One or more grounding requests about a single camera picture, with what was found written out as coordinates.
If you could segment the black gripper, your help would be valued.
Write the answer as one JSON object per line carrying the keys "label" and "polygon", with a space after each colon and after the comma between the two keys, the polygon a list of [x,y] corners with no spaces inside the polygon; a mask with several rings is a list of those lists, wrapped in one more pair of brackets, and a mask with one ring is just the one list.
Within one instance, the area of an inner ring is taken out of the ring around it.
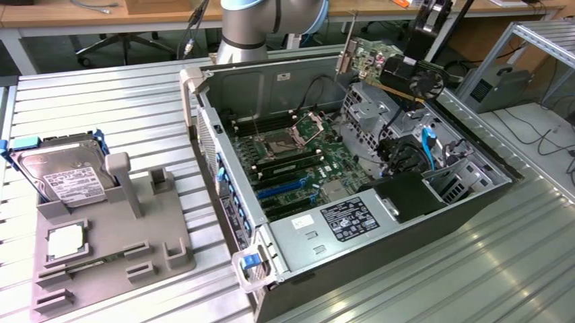
{"label": "black gripper", "polygon": [[424,59],[446,21],[450,9],[450,0],[422,1],[413,20],[406,47],[402,51],[405,57],[416,61]]}

